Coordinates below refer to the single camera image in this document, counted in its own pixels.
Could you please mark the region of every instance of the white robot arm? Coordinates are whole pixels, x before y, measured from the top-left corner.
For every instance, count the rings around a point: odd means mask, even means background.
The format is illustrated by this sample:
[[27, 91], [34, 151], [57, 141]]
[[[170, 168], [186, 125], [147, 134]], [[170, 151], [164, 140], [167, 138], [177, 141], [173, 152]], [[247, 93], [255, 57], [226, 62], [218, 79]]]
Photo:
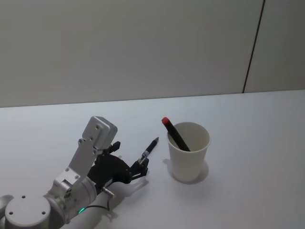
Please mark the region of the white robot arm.
[[131, 167], [111, 153], [117, 127], [93, 116], [87, 124], [69, 166], [54, 180], [43, 197], [35, 199], [7, 195], [0, 198], [0, 218], [5, 229], [59, 229], [89, 206], [114, 182], [130, 183], [147, 174], [149, 160], [137, 160]]

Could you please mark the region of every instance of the white wall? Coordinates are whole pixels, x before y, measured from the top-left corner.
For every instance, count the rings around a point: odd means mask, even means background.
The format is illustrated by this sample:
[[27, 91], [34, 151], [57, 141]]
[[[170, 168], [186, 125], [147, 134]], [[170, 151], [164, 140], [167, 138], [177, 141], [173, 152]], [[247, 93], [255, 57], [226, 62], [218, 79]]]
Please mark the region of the white wall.
[[260, 0], [1, 0], [0, 107], [240, 93]]
[[305, 1], [267, 0], [246, 92], [305, 89]]

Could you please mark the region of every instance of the table surface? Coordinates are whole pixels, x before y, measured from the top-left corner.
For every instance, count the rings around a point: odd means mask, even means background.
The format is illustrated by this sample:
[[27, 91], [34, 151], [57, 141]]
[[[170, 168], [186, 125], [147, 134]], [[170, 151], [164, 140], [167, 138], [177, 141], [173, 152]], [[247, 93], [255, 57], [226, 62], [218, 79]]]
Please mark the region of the table surface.
[[[118, 127], [118, 154], [129, 165], [160, 141], [146, 178], [111, 187], [112, 213], [90, 208], [63, 228], [305, 228], [305, 91], [1, 108], [0, 196], [44, 195], [93, 115]], [[210, 133], [192, 184], [169, 173], [164, 116]]]

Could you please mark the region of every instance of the pen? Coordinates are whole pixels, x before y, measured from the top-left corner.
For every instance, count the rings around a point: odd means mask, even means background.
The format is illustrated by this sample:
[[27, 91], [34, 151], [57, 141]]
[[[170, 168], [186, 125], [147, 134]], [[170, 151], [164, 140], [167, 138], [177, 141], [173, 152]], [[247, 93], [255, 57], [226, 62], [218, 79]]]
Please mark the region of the pen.
[[150, 145], [145, 149], [145, 151], [142, 153], [141, 158], [139, 158], [139, 164], [142, 164], [142, 162], [144, 161], [145, 158], [148, 157], [148, 155], [152, 152], [152, 150], [155, 148], [155, 146], [157, 145], [159, 141], [159, 138], [154, 139]]
[[190, 151], [187, 144], [184, 142], [184, 140], [182, 139], [182, 137], [180, 136], [180, 134], [178, 133], [176, 128], [172, 125], [171, 121], [167, 117], [164, 117], [162, 119], [162, 123], [165, 126], [165, 128], [167, 129], [168, 134], [173, 138], [173, 140], [179, 147], [179, 149], [181, 149], [183, 151]]

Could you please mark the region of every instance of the white paper cup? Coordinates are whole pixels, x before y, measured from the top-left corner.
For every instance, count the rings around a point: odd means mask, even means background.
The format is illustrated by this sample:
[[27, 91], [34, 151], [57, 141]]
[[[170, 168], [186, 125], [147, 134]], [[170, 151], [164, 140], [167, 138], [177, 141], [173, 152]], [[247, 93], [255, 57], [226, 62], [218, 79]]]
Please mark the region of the white paper cup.
[[202, 168], [206, 150], [210, 144], [209, 132], [199, 124], [184, 122], [174, 125], [190, 152], [180, 150], [172, 137], [167, 134], [170, 149], [172, 173], [182, 182], [195, 180]]

